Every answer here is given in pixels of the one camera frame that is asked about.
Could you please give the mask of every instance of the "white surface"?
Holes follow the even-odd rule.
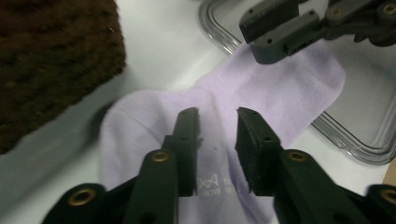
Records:
[[[69,108],[55,121],[28,136],[16,152],[0,158],[1,164],[16,164],[13,169],[1,171],[11,174],[16,186],[1,188],[1,194],[21,185],[17,180],[32,178],[29,169],[57,163],[54,153],[36,158],[35,166],[24,165],[21,155],[29,147],[45,147],[48,151],[84,147],[92,135],[87,127],[104,106],[129,91],[139,89],[180,90],[215,68],[227,55],[216,47],[201,31],[197,10],[201,2],[188,0],[120,0],[121,26],[128,51],[124,73],[102,86],[78,105]],[[324,167],[336,183],[358,193],[367,185],[380,183],[387,166],[372,167],[346,157],[340,149],[308,128],[293,145],[304,149]],[[65,166],[53,164],[52,174],[40,176],[41,184],[22,194],[22,200],[10,204],[12,210],[0,214],[0,223],[38,224],[49,208],[71,187],[83,182],[99,181],[98,146],[96,140],[83,153],[70,156]]]

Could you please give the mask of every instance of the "clear plastic tray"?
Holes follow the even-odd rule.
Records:
[[[229,53],[243,41],[239,20],[259,0],[206,0],[199,10],[203,29]],[[300,13],[323,16],[327,1],[308,1]],[[327,42],[346,70],[346,84],[335,103],[313,122],[347,154],[369,164],[385,164],[396,152],[396,46],[378,48],[353,36]]]

